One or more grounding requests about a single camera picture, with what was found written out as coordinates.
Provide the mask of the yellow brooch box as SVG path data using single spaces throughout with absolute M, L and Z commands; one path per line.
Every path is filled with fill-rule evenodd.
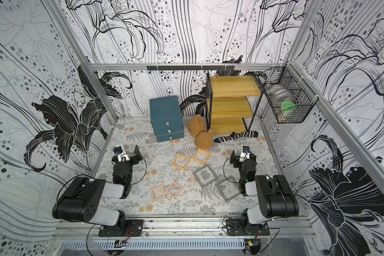
M 210 152 L 199 148 L 194 154 L 193 160 L 202 165 L 206 165 L 210 156 L 211 156 Z
M 187 166 L 188 166 L 190 160 L 191 160 L 191 158 L 188 156 L 177 154 L 175 156 L 175 159 L 173 160 L 171 166 L 174 168 L 177 168 L 179 170 L 185 171 L 187 169 Z

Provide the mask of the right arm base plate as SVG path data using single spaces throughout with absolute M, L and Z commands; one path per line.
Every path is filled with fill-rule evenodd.
M 229 236 L 268 236 L 270 231 L 267 224 L 246 224 L 241 219 L 225 217 L 223 225 Z

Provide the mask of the teal drawer cabinet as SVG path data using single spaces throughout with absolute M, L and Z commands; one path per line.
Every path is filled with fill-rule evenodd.
M 177 96 L 150 99 L 150 122 L 159 143 L 184 137 L 183 118 Z

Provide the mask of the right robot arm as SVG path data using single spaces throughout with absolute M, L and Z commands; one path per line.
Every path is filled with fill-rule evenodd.
M 242 224 L 262 225 L 269 220 L 296 217 L 299 204 L 284 175 L 257 175 L 256 155 L 243 146 L 239 155 L 232 152 L 230 164 L 239 171 L 237 182 L 243 196 L 256 197 L 258 205 L 242 213 Z

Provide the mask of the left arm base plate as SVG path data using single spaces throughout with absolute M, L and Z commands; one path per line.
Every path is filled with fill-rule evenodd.
M 126 219 L 119 221 L 115 226 L 101 226 L 99 237 L 140 237 L 143 231 L 142 219 Z

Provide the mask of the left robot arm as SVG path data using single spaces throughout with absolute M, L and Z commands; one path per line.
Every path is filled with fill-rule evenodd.
M 84 222 L 103 226 L 116 226 L 124 221 L 124 213 L 100 205 L 102 199 L 126 199 L 135 182 L 132 181 L 133 166 L 144 158 L 138 146 L 132 153 L 123 147 L 114 148 L 113 181 L 77 176 L 69 181 L 69 186 L 58 194 L 52 215 L 55 219 L 69 222 Z

